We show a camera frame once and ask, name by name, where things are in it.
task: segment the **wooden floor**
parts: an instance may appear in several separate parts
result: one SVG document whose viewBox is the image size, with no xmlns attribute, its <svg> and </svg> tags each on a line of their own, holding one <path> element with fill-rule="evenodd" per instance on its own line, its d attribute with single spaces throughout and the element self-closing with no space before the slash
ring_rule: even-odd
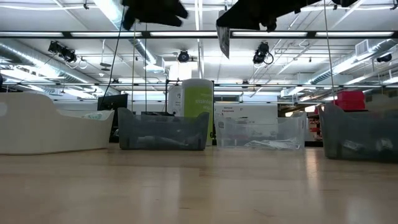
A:
<svg viewBox="0 0 398 224">
<path fill-rule="evenodd" d="M 398 165 L 321 149 L 0 156 L 0 223 L 398 223 Z"/>
</svg>

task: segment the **clear plastic box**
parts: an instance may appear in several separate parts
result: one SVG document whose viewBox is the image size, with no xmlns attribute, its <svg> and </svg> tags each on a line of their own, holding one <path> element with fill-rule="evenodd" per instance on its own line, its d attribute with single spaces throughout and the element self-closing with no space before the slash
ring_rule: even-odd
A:
<svg viewBox="0 0 398 224">
<path fill-rule="evenodd" d="M 306 113 L 290 118 L 276 118 L 273 124 L 224 118 L 216 115 L 217 146 L 223 148 L 258 148 L 270 150 L 304 149 Z"/>
<path fill-rule="evenodd" d="M 327 158 L 398 162 L 398 111 L 346 113 L 331 103 L 318 109 Z"/>
<path fill-rule="evenodd" d="M 204 150 L 209 113 L 197 118 L 133 115 L 119 108 L 119 145 L 123 150 Z"/>
</svg>

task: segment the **ventilation duct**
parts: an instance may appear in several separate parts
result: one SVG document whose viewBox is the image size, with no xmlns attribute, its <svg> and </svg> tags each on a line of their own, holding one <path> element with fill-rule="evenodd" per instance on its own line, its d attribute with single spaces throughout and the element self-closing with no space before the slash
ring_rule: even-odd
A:
<svg viewBox="0 0 398 224">
<path fill-rule="evenodd" d="M 332 75 L 337 75 L 359 65 L 365 60 L 385 56 L 394 51 L 392 48 L 395 47 L 397 44 L 398 39 L 387 39 L 383 41 L 365 40 L 356 45 L 356 50 L 354 52 L 345 55 L 344 57 L 341 57 L 340 59 L 335 60 L 332 63 L 333 74 L 330 72 L 330 66 L 328 65 L 324 69 L 315 72 L 312 75 L 312 78 L 305 84 L 316 85 L 317 83 L 322 82 L 327 78 L 330 78 Z M 291 96 L 304 89 L 304 87 L 294 87 L 288 90 L 282 90 L 281 96 Z"/>
<path fill-rule="evenodd" d="M 75 83 L 96 83 L 97 80 L 78 72 L 64 63 L 57 60 L 50 60 L 50 57 L 16 41 L 3 39 L 0 41 L 0 55 L 3 57 L 18 58 L 22 65 L 29 65 L 37 68 L 40 73 L 50 74 L 51 76 L 65 77 L 65 82 Z M 120 94 L 117 90 L 109 88 L 109 95 Z"/>
<path fill-rule="evenodd" d="M 121 23 L 123 21 L 123 7 L 120 5 L 119 0 L 94 0 L 94 3 L 98 6 L 98 8 L 105 14 L 105 16 L 113 23 L 113 25 L 120 29 Z M 157 57 L 147 48 L 139 39 L 129 39 L 128 40 L 138 51 L 139 55 L 143 58 L 148 65 L 157 65 Z"/>
</svg>

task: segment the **computer monitor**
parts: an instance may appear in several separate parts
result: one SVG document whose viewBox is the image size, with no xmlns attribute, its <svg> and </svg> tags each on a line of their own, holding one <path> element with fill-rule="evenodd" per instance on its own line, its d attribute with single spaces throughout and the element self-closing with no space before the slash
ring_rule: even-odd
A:
<svg viewBox="0 0 398 224">
<path fill-rule="evenodd" d="M 119 128 L 118 108 L 127 108 L 128 94 L 104 96 L 98 98 L 97 110 L 114 110 L 112 132 Z"/>
</svg>

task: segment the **transparent plastic bin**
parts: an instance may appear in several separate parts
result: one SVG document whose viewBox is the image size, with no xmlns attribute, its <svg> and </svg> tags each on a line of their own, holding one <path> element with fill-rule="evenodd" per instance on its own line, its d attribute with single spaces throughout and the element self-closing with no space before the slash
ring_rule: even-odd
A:
<svg viewBox="0 0 398 224">
<path fill-rule="evenodd" d="M 204 150 L 209 113 L 197 118 L 133 115 L 118 109 L 119 145 L 123 150 Z"/>
<path fill-rule="evenodd" d="M 304 149 L 306 113 L 276 118 L 273 124 L 255 124 L 216 115 L 217 147 L 220 149 L 257 148 L 270 150 Z"/>
<path fill-rule="evenodd" d="M 327 158 L 398 162 L 398 111 L 346 113 L 331 103 L 318 109 Z"/>
</svg>

